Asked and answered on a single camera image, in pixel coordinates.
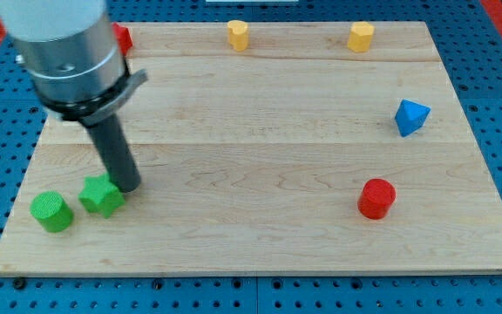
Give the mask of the red block behind arm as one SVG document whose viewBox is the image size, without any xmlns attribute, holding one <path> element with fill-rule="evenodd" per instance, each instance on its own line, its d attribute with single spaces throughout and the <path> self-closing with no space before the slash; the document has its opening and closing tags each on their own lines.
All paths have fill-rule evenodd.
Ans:
<svg viewBox="0 0 502 314">
<path fill-rule="evenodd" d="M 119 49 L 125 57 L 133 46 L 130 31 L 124 25 L 118 23 L 112 23 L 112 30 L 119 44 Z"/>
</svg>

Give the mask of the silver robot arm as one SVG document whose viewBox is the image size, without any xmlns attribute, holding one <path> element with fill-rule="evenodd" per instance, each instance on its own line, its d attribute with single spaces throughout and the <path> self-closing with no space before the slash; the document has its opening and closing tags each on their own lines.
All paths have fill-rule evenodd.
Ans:
<svg viewBox="0 0 502 314">
<path fill-rule="evenodd" d="M 104 0 L 0 0 L 0 19 L 41 102 L 63 120 L 96 125 L 147 80 L 130 72 Z"/>
</svg>

